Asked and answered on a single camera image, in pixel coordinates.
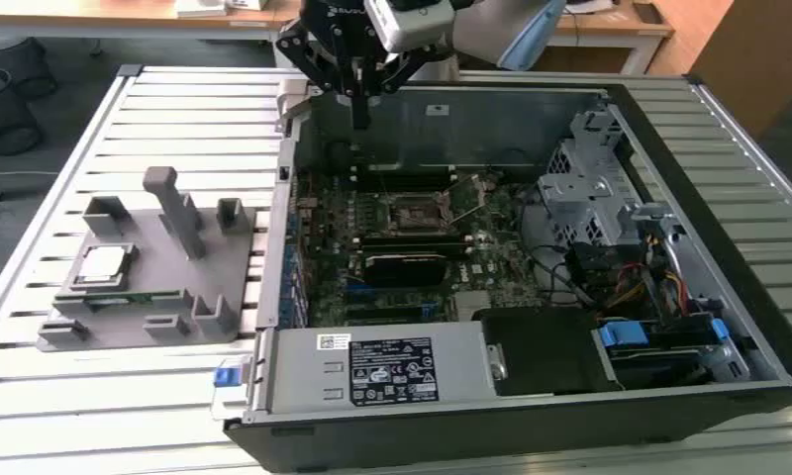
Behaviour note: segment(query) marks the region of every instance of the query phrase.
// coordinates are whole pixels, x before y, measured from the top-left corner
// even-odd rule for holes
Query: metal slotted table
[[[292,70],[145,67],[118,76],[0,277],[0,473],[264,473],[208,411],[212,370],[252,351],[281,136],[278,81]],[[621,81],[792,323],[792,186],[704,87],[681,78],[474,72],[469,81]],[[656,182],[636,163],[643,181]],[[91,196],[157,208],[150,165],[179,171],[197,206],[257,207],[242,338],[232,343],[42,354],[38,325],[85,232]],[[368,473],[664,475],[775,467],[792,473],[792,408],[647,446],[441,462]]]

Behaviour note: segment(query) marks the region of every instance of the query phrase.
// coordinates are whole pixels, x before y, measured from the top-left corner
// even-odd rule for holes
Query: power supply label
[[[354,406],[440,400],[430,338],[353,341],[348,360]]]

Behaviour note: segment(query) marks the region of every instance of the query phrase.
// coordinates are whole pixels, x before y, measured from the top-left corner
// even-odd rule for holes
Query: motherboard
[[[305,326],[468,321],[481,309],[540,306],[517,231],[528,187],[486,170],[300,174]]]

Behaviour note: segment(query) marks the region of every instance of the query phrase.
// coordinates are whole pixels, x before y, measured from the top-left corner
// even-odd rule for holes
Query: black wastebasket
[[[0,69],[0,155],[15,155],[43,138],[26,102],[9,87],[11,75]]]
[[[0,69],[11,74],[11,88],[26,100],[47,96],[58,89],[45,54],[35,39],[0,37]]]

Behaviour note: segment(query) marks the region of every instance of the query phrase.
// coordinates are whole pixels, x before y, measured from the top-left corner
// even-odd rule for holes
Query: sticker
[[[324,333],[317,335],[317,349],[348,349],[352,333]]]
[[[354,406],[440,400],[430,338],[353,341],[348,360]]]
[[[425,115],[428,117],[444,117],[449,114],[449,105],[448,104],[432,104],[430,106],[425,106]]]

